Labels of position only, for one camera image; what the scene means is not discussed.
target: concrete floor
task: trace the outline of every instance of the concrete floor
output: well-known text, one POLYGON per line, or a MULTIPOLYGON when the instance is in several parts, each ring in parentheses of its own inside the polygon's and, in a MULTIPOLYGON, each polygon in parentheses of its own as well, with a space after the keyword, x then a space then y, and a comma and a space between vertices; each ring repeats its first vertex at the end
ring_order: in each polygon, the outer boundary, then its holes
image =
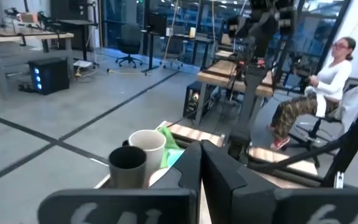
MULTIPOLYGON (((158 68, 147 76, 138 73, 146 66, 133 69, 124 64, 118 68, 110 58, 94 78, 73 82, 69 90, 49 96, 18 92, 17 82, 11 82, 11 99, 0 97, 0 118, 18 124, 21 131, 7 126, 7 121, 0 123, 0 224, 37 223, 37 207, 48 194, 92 188, 108 173, 108 168, 94 159, 103 161, 134 131, 181 118, 186 86, 195 81, 197 68, 185 65, 185 72, 158 68), (107 67, 117 73, 106 74, 107 67)), ((260 110, 252 130, 254 145, 267 147, 271 143, 265 127, 278 101, 285 99, 287 96, 277 93, 260 110)), ((236 111, 216 105, 199 128, 227 134, 236 123, 236 111)), ((182 124, 191 126, 188 120, 182 124)), ((323 128, 339 131, 333 124, 323 124, 323 128)), ((299 151, 289 149, 286 153, 299 151)), ((319 175, 323 176, 332 157, 319 158, 319 175)), ((345 173, 345 182, 358 186, 358 153, 345 173)))

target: white sweater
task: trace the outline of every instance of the white sweater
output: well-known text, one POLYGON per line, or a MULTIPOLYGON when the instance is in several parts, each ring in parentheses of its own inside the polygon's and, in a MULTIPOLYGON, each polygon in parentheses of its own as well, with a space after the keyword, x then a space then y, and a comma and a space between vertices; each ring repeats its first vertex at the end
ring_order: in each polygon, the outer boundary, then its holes
POLYGON ((324 117, 327 107, 325 96, 341 100, 346 80, 352 72, 352 64, 345 60, 335 66, 325 66, 317 74, 319 83, 317 87, 308 86, 305 94, 316 93, 317 112, 316 116, 324 117))

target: wooden desk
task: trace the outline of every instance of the wooden desk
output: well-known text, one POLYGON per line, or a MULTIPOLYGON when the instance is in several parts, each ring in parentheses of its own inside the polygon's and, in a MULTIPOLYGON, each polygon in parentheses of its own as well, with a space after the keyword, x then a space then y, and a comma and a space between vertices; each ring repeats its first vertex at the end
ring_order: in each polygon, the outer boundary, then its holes
MULTIPOLYGON (((201 85, 201 93, 200 98, 198 100, 199 105, 204 105, 204 99, 205 99, 205 93, 206 93, 206 87, 207 85, 214 85, 222 88, 229 88, 231 87, 231 84, 229 85, 229 79, 230 76, 235 75, 234 73, 235 65, 233 62, 229 62, 227 60, 220 60, 217 63, 215 63, 213 66, 208 68, 208 71, 212 72, 219 72, 223 75, 227 75, 227 77, 221 77, 217 75, 212 75, 205 72, 199 72, 197 74, 197 80, 202 83, 201 85)), ((273 83, 272 80, 272 73, 267 72, 266 77, 262 80, 263 84, 271 85, 273 83)), ((246 85, 243 81, 234 81, 233 85, 234 91, 239 91, 241 93, 244 93, 246 91, 246 85)), ((273 96, 273 88, 269 86, 263 86, 259 85, 255 92, 255 103, 254 108, 252 109, 252 116, 250 117, 250 124, 252 124, 257 116, 257 113, 259 112, 260 106, 262 104, 264 97, 271 97, 273 96)), ((202 110, 198 110, 196 114, 196 121, 195 124, 199 125, 201 122, 202 117, 202 110)))
MULTIPOLYGON (((26 40, 48 40, 48 39, 57 39, 58 35, 54 34, 53 32, 35 30, 35 29, 20 29, 20 32, 25 34, 26 40)), ((14 31, 10 28, 0 28, 0 35, 13 35, 14 31)), ((11 66, 13 65, 20 65, 23 63, 28 63, 31 60, 43 60, 48 58, 67 58, 67 66, 68 66, 68 73, 72 77, 74 75, 74 68, 73 68, 73 52, 71 49, 71 38, 74 35, 71 33, 59 34, 59 38, 65 39, 65 50, 53 50, 49 51, 46 49, 46 46, 43 45, 44 51, 37 52, 31 51, 26 53, 21 53, 20 57, 17 54, 10 55, 10 56, 0 56, 0 89, 3 98, 7 98, 9 96, 9 88, 7 83, 6 74, 11 73, 11 66)), ((0 36, 0 44, 6 42, 18 42, 22 43, 22 37, 20 36, 7 36, 1 37, 0 36)))
MULTIPOLYGON (((163 121, 161 124, 159 124, 157 126, 157 128, 159 128, 161 126, 168 126, 169 124, 171 124, 171 123, 168 121, 163 121)), ((223 144, 224 136, 213 135, 210 133, 202 132, 197 129, 187 128, 187 127, 184 127, 179 124, 175 124, 175 125, 169 127, 169 130, 173 134, 177 134, 179 136, 194 139, 195 141, 207 139, 219 147, 221 147, 223 144)), ((160 172, 160 171, 156 172, 156 175, 153 175, 152 178, 150 179, 150 185, 152 185, 157 180, 159 180, 159 178, 161 178, 167 170, 168 169, 161 170, 162 172, 160 172)), ((273 184, 275 184, 281 188, 289 188, 289 189, 303 188, 303 186, 301 186, 301 185, 294 184, 292 182, 279 179, 277 177, 272 177, 267 174, 260 174, 260 173, 258 173, 258 174, 261 177, 265 178, 266 180, 272 182, 273 184)), ((110 175, 106 176, 100 183, 98 183, 95 186, 95 188, 99 189, 99 188, 106 186, 109 179, 110 179, 110 175)), ((203 186, 202 182, 201 182, 201 198, 200 198, 200 224, 211 224, 211 217, 209 215, 208 204, 206 201, 204 186, 203 186)))

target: wooden board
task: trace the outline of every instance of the wooden board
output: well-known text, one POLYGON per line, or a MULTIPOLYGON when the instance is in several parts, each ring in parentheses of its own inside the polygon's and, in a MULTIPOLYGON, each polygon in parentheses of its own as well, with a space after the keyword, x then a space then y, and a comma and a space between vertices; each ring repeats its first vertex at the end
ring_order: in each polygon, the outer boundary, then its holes
MULTIPOLYGON (((262 149, 259 147, 250 149, 248 153, 250 156, 252 156, 254 158, 262 159, 267 162, 278 162, 278 161, 282 161, 284 159, 289 158, 289 156, 287 156, 287 155, 284 155, 284 154, 281 154, 278 152, 273 152, 273 151, 267 150, 267 149, 262 149)), ((317 169, 312 162, 300 161, 300 162, 291 164, 288 167, 292 168, 292 169, 300 170, 300 171, 303 171, 303 172, 306 172, 306 173, 309 173, 312 175, 318 175, 317 169)))
POLYGON ((218 56, 218 57, 230 57, 231 54, 233 54, 233 52, 228 52, 226 50, 220 50, 220 51, 216 52, 215 56, 218 56))
MULTIPOLYGON (((171 122, 163 121, 160 125, 157 126, 157 128, 161 126, 168 126, 170 124, 171 122)), ((221 147, 223 145, 224 135, 217 136, 197 129, 187 128, 179 124, 174 124, 173 126, 169 127, 169 130, 172 133, 192 139, 194 141, 210 140, 213 144, 217 145, 217 147, 221 147)))
MULTIPOLYGON (((36 29, 24 29, 20 30, 21 33, 25 34, 26 40, 46 40, 46 39, 57 39, 57 34, 48 31, 41 31, 36 29)), ((0 28, 0 35, 14 35, 14 31, 11 28, 0 28)), ((74 37, 71 33, 59 34, 59 38, 72 38, 74 37)), ((22 37, 0 37, 0 42, 21 42, 22 37)))
MULTIPOLYGON (((232 62, 228 62, 225 60, 221 60, 219 62, 224 62, 224 63, 220 63, 219 66, 216 68, 213 68, 214 66, 212 66, 208 70, 211 70, 211 69, 213 69, 215 71, 219 70, 219 71, 223 71, 224 72, 223 74, 230 74, 231 68, 232 68, 231 67, 232 62)), ((220 86, 220 87, 224 87, 224 88, 227 88, 228 83, 229 83, 229 78, 220 77, 217 75, 212 75, 212 74, 208 74, 208 73, 204 73, 204 72, 198 73, 197 80, 200 82, 205 82, 210 85, 216 85, 216 86, 220 86)), ((273 83, 271 72, 267 72, 266 77, 262 80, 262 83, 268 84, 268 85, 271 85, 273 83)), ((243 81, 235 81, 233 89, 235 91, 239 91, 239 92, 243 93, 246 90, 246 86, 243 81)), ((273 88, 269 87, 269 86, 259 85, 256 89, 255 94, 258 96, 270 97, 273 95, 273 88)))

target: computer tower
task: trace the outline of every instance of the computer tower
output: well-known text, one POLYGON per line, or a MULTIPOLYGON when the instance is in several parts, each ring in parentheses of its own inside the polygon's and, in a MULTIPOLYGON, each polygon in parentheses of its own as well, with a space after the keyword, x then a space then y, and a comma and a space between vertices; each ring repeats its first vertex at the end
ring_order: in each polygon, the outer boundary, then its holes
MULTIPOLYGON (((201 93, 201 82, 195 81, 192 84, 188 85, 186 88, 186 98, 185 105, 183 106, 183 117, 188 119, 196 119, 195 112, 198 108, 198 100, 200 98, 201 93)), ((207 85, 205 99, 204 99, 204 108, 203 108, 203 116, 208 112, 208 110, 212 107, 214 101, 211 99, 213 97, 213 91, 216 86, 207 85)))
POLYGON ((69 88, 67 59, 50 58, 29 62, 34 90, 42 95, 69 88))

